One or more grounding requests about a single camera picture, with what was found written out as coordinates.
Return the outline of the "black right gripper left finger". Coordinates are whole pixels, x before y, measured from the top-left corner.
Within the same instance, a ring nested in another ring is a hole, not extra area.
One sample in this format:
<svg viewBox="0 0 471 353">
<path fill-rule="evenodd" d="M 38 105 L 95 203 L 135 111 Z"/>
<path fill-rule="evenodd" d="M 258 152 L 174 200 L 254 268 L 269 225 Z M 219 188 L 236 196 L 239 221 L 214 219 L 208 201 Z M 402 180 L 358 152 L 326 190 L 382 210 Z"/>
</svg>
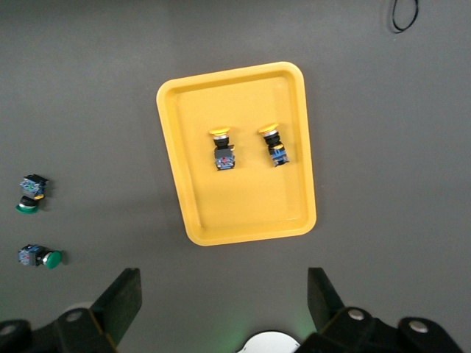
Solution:
<svg viewBox="0 0 471 353">
<path fill-rule="evenodd" d="M 64 312 L 40 329 L 1 322 L 2 352 L 116 352 L 142 305 L 141 272 L 126 268 L 89 308 Z"/>
</svg>

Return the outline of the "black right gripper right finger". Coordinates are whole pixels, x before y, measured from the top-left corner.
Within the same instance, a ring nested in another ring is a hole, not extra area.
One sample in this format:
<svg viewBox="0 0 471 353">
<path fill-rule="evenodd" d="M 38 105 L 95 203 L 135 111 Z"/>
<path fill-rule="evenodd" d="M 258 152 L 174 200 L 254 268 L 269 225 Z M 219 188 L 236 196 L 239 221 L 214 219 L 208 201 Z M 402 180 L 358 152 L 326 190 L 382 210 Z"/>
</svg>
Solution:
<svg viewBox="0 0 471 353">
<path fill-rule="evenodd" d="M 344 305 L 322 268 L 308 269 L 308 309 L 316 332 L 298 352 L 462 352 L 434 321 L 405 317 L 392 327 L 359 307 Z"/>
</svg>

